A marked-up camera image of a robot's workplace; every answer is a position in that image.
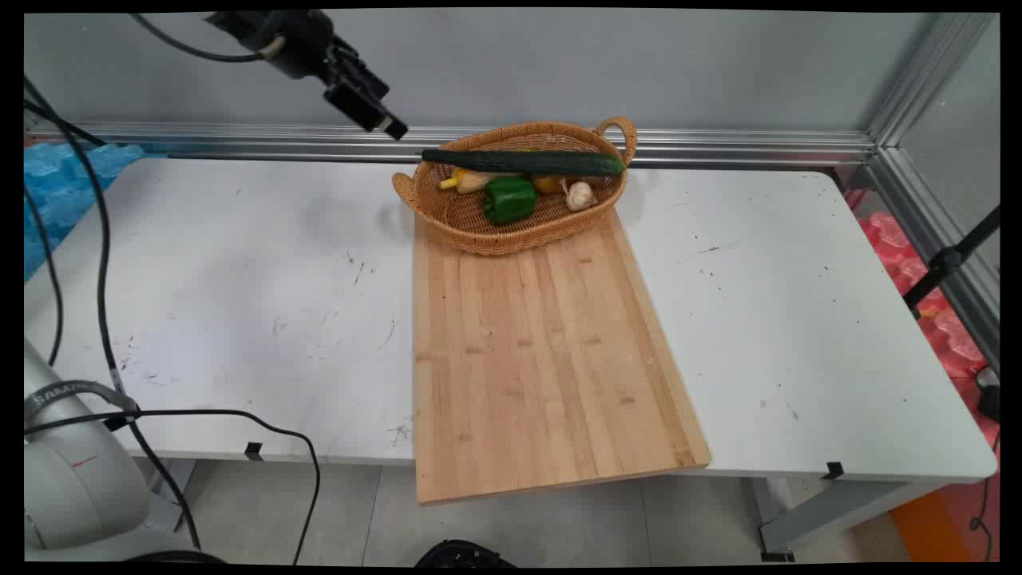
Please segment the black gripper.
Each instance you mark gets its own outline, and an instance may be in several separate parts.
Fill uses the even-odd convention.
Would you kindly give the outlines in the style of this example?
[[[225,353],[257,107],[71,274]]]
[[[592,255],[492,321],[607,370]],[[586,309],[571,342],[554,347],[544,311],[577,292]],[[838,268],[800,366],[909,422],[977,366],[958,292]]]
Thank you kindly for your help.
[[[241,46],[262,56],[286,77],[331,80],[331,66],[339,77],[323,94],[339,112],[366,132],[383,131],[400,141],[408,126],[383,105],[388,84],[368,68],[361,55],[341,37],[320,10],[228,10],[210,14],[210,25],[234,37]]]

